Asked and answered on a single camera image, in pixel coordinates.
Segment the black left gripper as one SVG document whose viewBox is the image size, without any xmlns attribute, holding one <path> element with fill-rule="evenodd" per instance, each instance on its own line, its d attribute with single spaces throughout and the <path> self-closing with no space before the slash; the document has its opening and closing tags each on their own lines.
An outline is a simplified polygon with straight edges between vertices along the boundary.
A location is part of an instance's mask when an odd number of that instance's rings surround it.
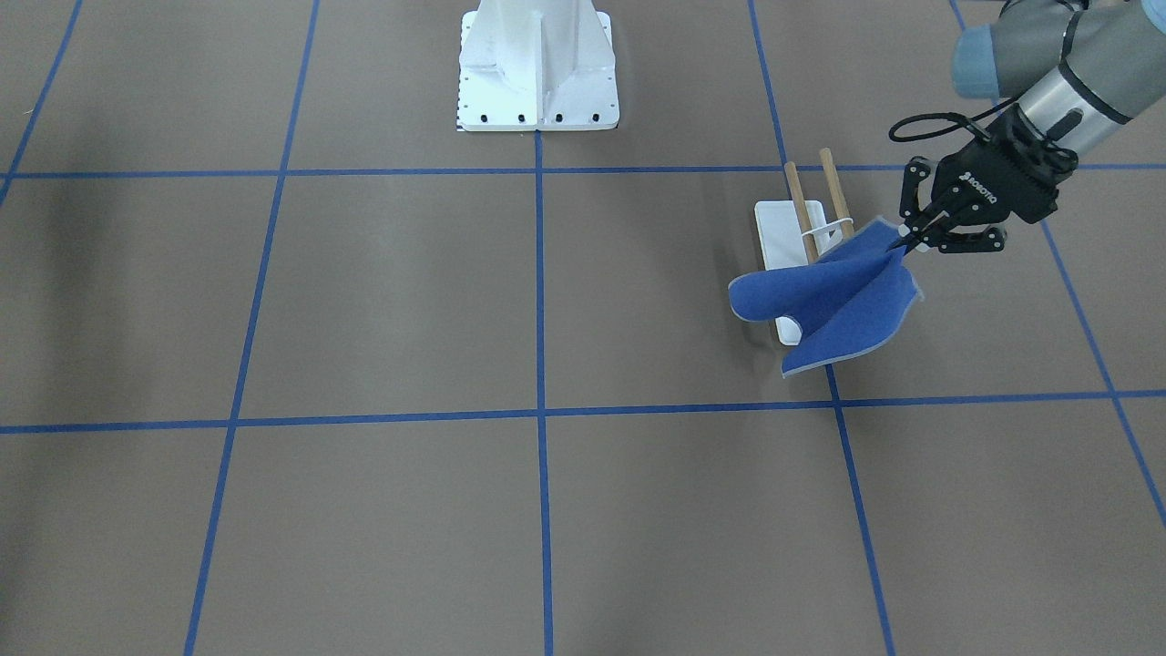
<svg viewBox="0 0 1166 656">
<path fill-rule="evenodd" d="M 969 144 L 941 160 L 912 157 L 905 165 L 899 242 L 919 252 L 999 252 L 1007 230 L 986 225 L 1016 216 L 1037 224 L 1058 211 L 1060 184 L 1079 167 L 1079 153 L 1047 137 L 1025 115 L 996 117 Z"/>
</svg>

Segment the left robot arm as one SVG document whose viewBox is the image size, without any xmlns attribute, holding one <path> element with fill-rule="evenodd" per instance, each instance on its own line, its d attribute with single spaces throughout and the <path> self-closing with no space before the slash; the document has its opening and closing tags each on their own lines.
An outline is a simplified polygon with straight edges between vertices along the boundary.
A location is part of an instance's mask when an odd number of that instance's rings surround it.
<svg viewBox="0 0 1166 656">
<path fill-rule="evenodd" d="M 965 129 L 958 151 L 904 169 L 898 248 L 1002 251 L 1003 223 L 1044 221 L 1083 155 L 1163 99 L 1161 1 L 1007 1 L 958 37 L 951 83 L 995 106 L 916 117 Z"/>
</svg>

